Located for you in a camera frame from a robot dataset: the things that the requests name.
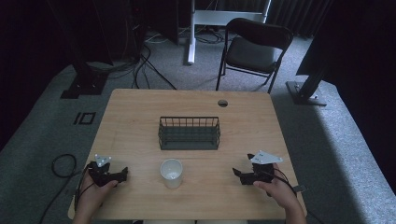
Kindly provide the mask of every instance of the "plastic cup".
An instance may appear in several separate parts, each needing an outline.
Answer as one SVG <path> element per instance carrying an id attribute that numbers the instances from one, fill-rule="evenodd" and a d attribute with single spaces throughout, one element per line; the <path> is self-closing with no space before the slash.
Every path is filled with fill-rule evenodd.
<path id="1" fill-rule="evenodd" d="M 168 159 L 161 165 L 163 182 L 169 189 L 176 189 L 183 179 L 183 165 L 176 159 Z"/>

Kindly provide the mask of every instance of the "black chair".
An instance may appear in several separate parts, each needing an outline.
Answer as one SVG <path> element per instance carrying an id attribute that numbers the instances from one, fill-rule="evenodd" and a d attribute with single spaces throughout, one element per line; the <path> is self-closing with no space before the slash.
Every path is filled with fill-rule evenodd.
<path id="1" fill-rule="evenodd" d="M 228 46 L 229 33 L 237 35 Z M 250 21 L 243 18 L 231 20 L 225 31 L 218 83 L 226 69 L 232 69 L 259 77 L 266 77 L 262 85 L 272 78 L 268 93 L 273 88 L 283 55 L 289 48 L 293 33 L 282 26 Z"/>

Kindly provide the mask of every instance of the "table top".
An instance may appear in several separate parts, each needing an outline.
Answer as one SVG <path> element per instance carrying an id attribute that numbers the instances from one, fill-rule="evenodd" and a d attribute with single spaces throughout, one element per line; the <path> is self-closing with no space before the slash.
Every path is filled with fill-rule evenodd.
<path id="1" fill-rule="evenodd" d="M 219 106 L 219 100 L 228 105 Z M 161 150 L 162 116 L 219 117 L 217 150 Z M 283 219 L 284 210 L 265 191 L 243 186 L 233 168 L 252 172 L 247 154 L 281 157 L 278 166 L 298 185 L 271 97 L 263 92 L 114 90 L 87 160 L 111 156 L 110 173 L 129 168 L 96 214 L 100 219 Z M 160 166 L 183 164 L 183 182 L 168 189 Z M 299 201 L 305 210 L 301 194 Z M 73 203 L 70 217 L 74 216 Z"/>

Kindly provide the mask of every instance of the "black wire basket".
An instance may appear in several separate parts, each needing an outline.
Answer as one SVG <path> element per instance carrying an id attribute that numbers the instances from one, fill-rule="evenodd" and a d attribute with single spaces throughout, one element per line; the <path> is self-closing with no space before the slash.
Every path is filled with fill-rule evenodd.
<path id="1" fill-rule="evenodd" d="M 161 149 L 218 149 L 219 117 L 160 117 Z"/>

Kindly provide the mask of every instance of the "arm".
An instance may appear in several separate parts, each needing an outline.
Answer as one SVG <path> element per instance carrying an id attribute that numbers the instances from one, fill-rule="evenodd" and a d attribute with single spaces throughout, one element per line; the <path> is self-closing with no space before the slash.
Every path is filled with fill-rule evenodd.
<path id="1" fill-rule="evenodd" d="M 81 195 L 78 200 L 77 211 L 73 218 L 73 224 L 89 224 L 91 219 L 105 200 L 107 194 L 118 184 L 117 180 L 108 182 L 101 188 L 94 184 L 87 173 L 81 185 Z"/>
<path id="2" fill-rule="evenodd" d="M 276 170 L 275 175 L 281 176 L 281 173 Z M 256 181 L 254 186 L 267 191 L 285 209 L 287 224 L 306 224 L 303 208 L 288 185 L 274 178 L 272 183 Z"/>

